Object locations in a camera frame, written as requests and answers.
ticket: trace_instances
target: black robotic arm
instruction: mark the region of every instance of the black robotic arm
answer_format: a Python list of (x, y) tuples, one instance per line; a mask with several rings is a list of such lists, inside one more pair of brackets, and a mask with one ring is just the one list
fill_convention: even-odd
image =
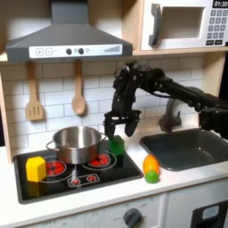
[(132, 110), (135, 93), (138, 88), (155, 96), (178, 99), (195, 108), (199, 113), (199, 125), (205, 130), (214, 130), (228, 139), (228, 102), (199, 89), (185, 87), (166, 77), (162, 69), (143, 68), (137, 62), (128, 63), (118, 76), (113, 87), (112, 111), (106, 113), (104, 120), (105, 134), (112, 139), (116, 125), (126, 124), (127, 136), (132, 136), (138, 122), (140, 111)]

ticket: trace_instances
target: gray sink basin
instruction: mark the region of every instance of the gray sink basin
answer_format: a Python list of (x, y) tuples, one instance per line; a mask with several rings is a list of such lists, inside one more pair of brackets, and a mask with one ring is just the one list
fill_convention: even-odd
[(200, 129), (145, 136), (140, 144), (157, 158), (161, 167), (171, 171), (228, 160), (228, 143)]

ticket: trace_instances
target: green object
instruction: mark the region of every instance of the green object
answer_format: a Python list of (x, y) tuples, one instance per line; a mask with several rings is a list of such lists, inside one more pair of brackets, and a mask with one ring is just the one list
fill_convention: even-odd
[(145, 180), (147, 183), (157, 183), (159, 181), (159, 175), (155, 171), (149, 171), (145, 175)]
[(109, 140), (109, 149), (116, 156), (123, 155), (125, 151), (124, 140), (119, 135), (115, 135), (112, 141)]

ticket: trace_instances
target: wooden spoon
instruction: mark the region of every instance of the wooden spoon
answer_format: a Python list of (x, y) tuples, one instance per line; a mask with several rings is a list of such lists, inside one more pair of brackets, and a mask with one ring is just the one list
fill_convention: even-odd
[(77, 115), (84, 113), (86, 103), (82, 96), (82, 61), (75, 61), (75, 97), (71, 104)]
[(26, 115), (29, 120), (42, 119), (44, 116), (43, 107), (37, 99), (37, 88), (35, 80), (36, 65), (34, 62), (27, 62), (26, 68), (28, 72), (28, 88), (30, 101), (26, 107)]

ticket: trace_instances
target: orange toy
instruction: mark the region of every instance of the orange toy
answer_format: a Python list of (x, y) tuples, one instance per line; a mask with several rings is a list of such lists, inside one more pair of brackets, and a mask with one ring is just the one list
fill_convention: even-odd
[(146, 175), (149, 171), (155, 171), (158, 175), (160, 174), (159, 163), (152, 155), (148, 155), (143, 162), (144, 174)]

